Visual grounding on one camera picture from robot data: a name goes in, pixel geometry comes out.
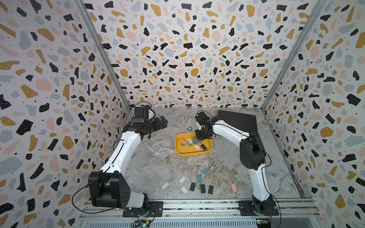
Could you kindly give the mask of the yellow plastic storage box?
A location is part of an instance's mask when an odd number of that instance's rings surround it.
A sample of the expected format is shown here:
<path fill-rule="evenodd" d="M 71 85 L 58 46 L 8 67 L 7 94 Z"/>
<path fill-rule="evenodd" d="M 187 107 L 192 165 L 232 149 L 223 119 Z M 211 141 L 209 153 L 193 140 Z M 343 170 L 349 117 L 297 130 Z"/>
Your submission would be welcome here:
<path fill-rule="evenodd" d="M 204 144 L 207 147 L 207 150 L 204 151 L 202 148 L 200 150 L 196 150 L 193 146 L 188 146 L 188 138 L 191 138 L 193 140 L 193 137 L 195 137 L 195 133 L 183 133 L 179 134 L 175 137 L 175 151 L 180 157 L 193 157 L 193 156 L 202 156 L 207 155 L 211 149 L 213 148 L 212 140 L 206 139 L 206 140 L 198 140 L 198 143 L 196 145 L 200 146 L 201 144 Z M 182 145 L 180 140 L 184 139 L 187 141 L 186 145 Z"/>

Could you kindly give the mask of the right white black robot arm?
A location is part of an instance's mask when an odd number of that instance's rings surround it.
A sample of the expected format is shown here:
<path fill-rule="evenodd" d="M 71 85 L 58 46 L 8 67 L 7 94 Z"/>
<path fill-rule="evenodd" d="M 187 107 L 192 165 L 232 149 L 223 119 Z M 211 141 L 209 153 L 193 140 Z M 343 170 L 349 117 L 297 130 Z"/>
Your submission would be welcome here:
<path fill-rule="evenodd" d="M 220 135 L 239 148 L 240 162 L 248 169 L 253 187 L 253 210 L 258 215 L 270 212 L 275 206 L 269 192 L 265 174 L 267 153 L 258 134 L 256 116 L 229 111 L 219 111 L 209 117 L 204 111 L 195 116 L 198 140 L 212 139 Z"/>

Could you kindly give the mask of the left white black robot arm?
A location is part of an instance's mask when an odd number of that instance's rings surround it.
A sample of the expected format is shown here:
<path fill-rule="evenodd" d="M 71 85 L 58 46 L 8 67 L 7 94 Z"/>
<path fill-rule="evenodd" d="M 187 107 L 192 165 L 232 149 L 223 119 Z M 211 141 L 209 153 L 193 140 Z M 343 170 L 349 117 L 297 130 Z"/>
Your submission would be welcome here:
<path fill-rule="evenodd" d="M 98 172 L 88 177 L 91 203 L 94 207 L 134 209 L 147 213 L 149 199 L 145 193 L 133 192 L 125 180 L 125 172 L 133 153 L 143 138 L 166 128 L 164 116 L 157 117 L 151 104 L 140 102 L 134 107 L 132 120 L 123 127 L 114 152 Z"/>

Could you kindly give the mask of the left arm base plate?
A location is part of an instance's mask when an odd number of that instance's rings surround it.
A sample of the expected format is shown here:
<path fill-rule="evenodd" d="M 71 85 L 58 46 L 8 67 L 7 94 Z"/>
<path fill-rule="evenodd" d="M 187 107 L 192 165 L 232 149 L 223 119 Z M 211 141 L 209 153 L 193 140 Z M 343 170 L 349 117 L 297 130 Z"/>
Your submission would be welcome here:
<path fill-rule="evenodd" d="M 150 201 L 147 207 L 124 210 L 124 218 L 159 218 L 163 214 L 163 201 Z"/>

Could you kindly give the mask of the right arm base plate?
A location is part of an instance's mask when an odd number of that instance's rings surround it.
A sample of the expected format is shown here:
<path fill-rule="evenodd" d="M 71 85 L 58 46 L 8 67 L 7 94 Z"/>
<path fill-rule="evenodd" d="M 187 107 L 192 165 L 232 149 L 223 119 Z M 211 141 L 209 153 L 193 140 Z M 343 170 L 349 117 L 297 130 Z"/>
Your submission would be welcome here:
<path fill-rule="evenodd" d="M 262 211 L 254 207 L 254 202 L 252 200 L 241 200 L 238 201 L 238 209 L 241 216 L 278 216 L 279 208 L 275 202 L 270 202 L 265 209 Z"/>

